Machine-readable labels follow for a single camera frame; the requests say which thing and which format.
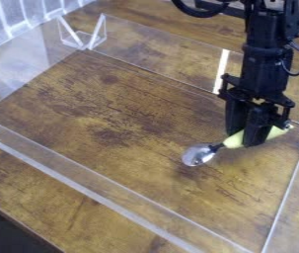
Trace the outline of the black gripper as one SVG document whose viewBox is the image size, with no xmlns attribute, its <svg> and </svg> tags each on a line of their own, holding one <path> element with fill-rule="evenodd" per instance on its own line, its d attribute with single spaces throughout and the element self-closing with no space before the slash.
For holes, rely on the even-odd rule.
<svg viewBox="0 0 299 253">
<path fill-rule="evenodd" d="M 244 128 L 243 146 L 264 143 L 272 125 L 284 127 L 295 103 L 283 92 L 294 51 L 286 47 L 243 46 L 240 76 L 221 75 L 219 98 L 225 101 L 225 132 Z"/>
</svg>

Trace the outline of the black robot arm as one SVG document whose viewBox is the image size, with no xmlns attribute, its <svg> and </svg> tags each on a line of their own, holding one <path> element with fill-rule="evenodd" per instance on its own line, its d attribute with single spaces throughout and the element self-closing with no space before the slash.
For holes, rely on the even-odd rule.
<svg viewBox="0 0 299 253">
<path fill-rule="evenodd" d="M 247 41 L 238 77 L 225 74 L 219 97 L 225 101 L 225 132 L 243 135 L 243 146 L 260 145 L 274 129 L 287 129 L 295 103 L 283 95 L 299 37 L 299 3 L 284 0 L 280 9 L 266 6 L 274 0 L 242 0 Z"/>
</svg>

